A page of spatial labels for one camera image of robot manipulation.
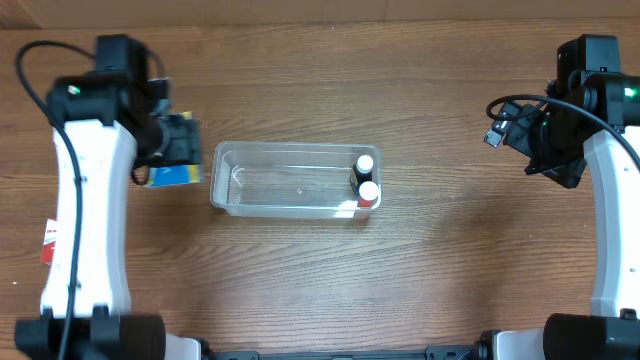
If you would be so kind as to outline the blue yellow VapoDrops box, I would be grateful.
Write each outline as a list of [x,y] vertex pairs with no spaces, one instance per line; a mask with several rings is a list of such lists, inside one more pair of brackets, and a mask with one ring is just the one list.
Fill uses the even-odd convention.
[[145,187],[167,187],[199,183],[202,177],[202,162],[199,165],[172,167],[150,167]]

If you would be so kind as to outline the red medicine box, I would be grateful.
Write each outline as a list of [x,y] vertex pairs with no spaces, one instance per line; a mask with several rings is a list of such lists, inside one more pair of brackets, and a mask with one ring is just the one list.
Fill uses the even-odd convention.
[[46,222],[41,257],[40,257],[40,261],[43,264],[50,264],[53,261],[56,238],[57,238],[57,221],[55,219],[48,219]]

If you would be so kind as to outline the dark bottle white cap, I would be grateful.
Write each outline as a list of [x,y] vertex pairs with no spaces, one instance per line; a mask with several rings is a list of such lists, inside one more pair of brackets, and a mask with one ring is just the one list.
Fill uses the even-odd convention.
[[374,160],[370,155],[361,155],[356,160],[350,174],[350,185],[355,193],[359,192],[360,186],[364,182],[371,181],[373,178],[372,171],[374,169]]

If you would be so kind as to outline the orange tube white cap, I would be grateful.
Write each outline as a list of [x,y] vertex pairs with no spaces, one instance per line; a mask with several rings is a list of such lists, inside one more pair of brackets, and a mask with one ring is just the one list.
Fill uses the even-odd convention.
[[358,207],[372,208],[380,197],[380,188],[373,181],[363,182],[358,188]]

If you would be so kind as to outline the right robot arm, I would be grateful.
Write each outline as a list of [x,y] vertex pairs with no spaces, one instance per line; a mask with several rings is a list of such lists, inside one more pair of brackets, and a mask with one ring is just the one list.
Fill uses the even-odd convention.
[[526,156],[526,174],[572,189],[589,172],[596,275],[587,315],[555,313],[540,329],[491,330],[471,359],[636,359],[639,356],[639,79],[621,70],[619,42],[583,34],[557,50],[542,96],[488,104],[485,141]]

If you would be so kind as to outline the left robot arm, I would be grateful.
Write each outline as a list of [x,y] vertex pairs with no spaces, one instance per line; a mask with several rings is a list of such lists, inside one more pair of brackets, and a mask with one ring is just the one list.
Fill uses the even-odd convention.
[[56,148],[57,234],[40,315],[16,322],[16,347],[32,359],[204,359],[204,341],[132,313],[125,261],[129,184],[142,167],[198,175],[198,122],[172,111],[170,81],[149,77],[161,61],[142,42],[103,35],[90,57],[91,71],[36,99]]

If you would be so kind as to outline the clear plastic container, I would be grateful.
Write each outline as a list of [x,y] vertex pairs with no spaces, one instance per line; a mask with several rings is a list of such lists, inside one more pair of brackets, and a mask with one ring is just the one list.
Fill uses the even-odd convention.
[[362,156],[373,160],[382,186],[380,149],[363,144],[225,141],[212,166],[211,203],[231,216],[364,219],[382,203],[367,203],[351,185]]

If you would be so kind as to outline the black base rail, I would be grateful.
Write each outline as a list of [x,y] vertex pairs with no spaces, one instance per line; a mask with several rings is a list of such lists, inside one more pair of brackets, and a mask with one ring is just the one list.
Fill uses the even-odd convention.
[[491,346],[483,340],[473,345],[431,345],[424,350],[355,352],[297,352],[264,354],[256,351],[213,352],[203,350],[205,360],[491,360]]

